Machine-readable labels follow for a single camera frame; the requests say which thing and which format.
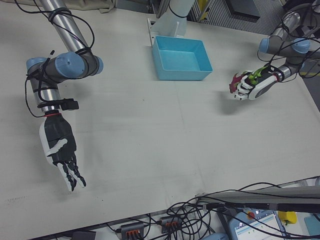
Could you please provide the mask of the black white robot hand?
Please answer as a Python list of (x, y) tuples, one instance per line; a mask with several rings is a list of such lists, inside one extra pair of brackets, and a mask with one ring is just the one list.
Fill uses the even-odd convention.
[(48, 163), (59, 169), (70, 192), (77, 184), (86, 187), (77, 165), (77, 144), (71, 125), (60, 113), (48, 114), (39, 128), (39, 136)]

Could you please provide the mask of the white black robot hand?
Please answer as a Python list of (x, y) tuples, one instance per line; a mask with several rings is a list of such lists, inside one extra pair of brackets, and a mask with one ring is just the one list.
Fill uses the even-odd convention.
[(267, 65), (255, 71), (245, 70), (240, 75), (236, 73), (229, 84), (229, 91), (236, 100), (255, 100), (277, 82), (278, 77)]

